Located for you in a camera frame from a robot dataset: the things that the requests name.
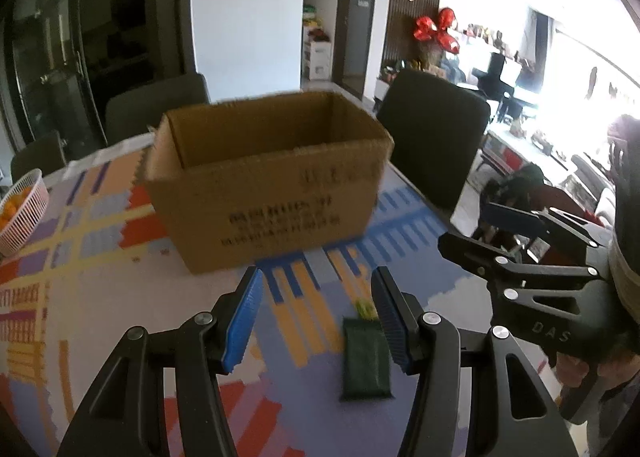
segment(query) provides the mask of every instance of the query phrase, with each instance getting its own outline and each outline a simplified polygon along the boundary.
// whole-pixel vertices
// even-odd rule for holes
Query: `basket of oranges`
[[[44,216],[49,192],[39,168],[14,184],[0,201],[0,253],[10,257],[29,239]]]

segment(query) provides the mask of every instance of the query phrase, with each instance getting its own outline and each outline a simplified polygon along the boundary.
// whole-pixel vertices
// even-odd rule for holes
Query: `red balloon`
[[[453,26],[453,22],[456,20],[456,14],[451,8],[443,8],[438,14],[438,29],[446,30]]]
[[[420,40],[420,42],[431,40],[438,30],[434,21],[426,15],[418,18],[415,21],[415,25],[417,26],[417,29],[414,31],[414,37],[416,40]]]
[[[447,52],[458,54],[460,52],[460,44],[447,31],[440,30],[436,34],[436,42]]]

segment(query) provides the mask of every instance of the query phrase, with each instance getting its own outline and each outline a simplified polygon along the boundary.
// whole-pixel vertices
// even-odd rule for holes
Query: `human hand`
[[[639,371],[640,357],[627,350],[613,354],[609,360],[598,365],[598,376],[604,378],[607,390],[614,389],[622,383],[630,381]],[[563,385],[571,388],[580,387],[582,380],[588,373],[588,363],[578,358],[558,353],[556,376]]]

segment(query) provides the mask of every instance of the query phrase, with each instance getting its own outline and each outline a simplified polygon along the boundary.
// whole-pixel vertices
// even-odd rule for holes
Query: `chair backrest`
[[[451,214],[471,170],[491,109],[481,97],[404,69],[378,111],[396,146],[391,162],[434,205]]]
[[[65,153],[57,130],[47,133],[24,147],[11,160],[11,177],[14,183],[34,168],[46,176],[66,166]]]
[[[106,132],[111,145],[157,127],[172,109],[209,103],[207,82],[200,73],[144,85],[111,98],[106,108]]]

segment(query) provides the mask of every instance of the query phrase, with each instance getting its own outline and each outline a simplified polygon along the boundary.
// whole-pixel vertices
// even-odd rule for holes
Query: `table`
[[[571,161],[560,164],[546,156],[530,140],[516,138],[504,123],[489,125],[482,144],[482,161],[503,174],[511,174],[524,163],[535,163],[553,186],[558,186],[577,170]]]
[[[176,328],[244,272],[188,273],[140,185],[151,141],[135,138],[49,177],[43,221],[0,265],[0,402],[41,457],[55,454],[127,328]],[[266,289],[254,333],[242,363],[220,376],[240,457],[397,454],[417,379],[392,365],[395,399],[341,403],[341,318],[355,316],[353,302],[370,298],[372,268],[386,264],[423,306],[459,327],[488,330],[484,281],[437,250],[448,227],[389,168],[364,237],[257,262]],[[543,371],[542,352],[526,350]],[[171,455],[179,457],[171,370],[165,396]],[[455,456],[464,453],[468,401],[466,384]]]

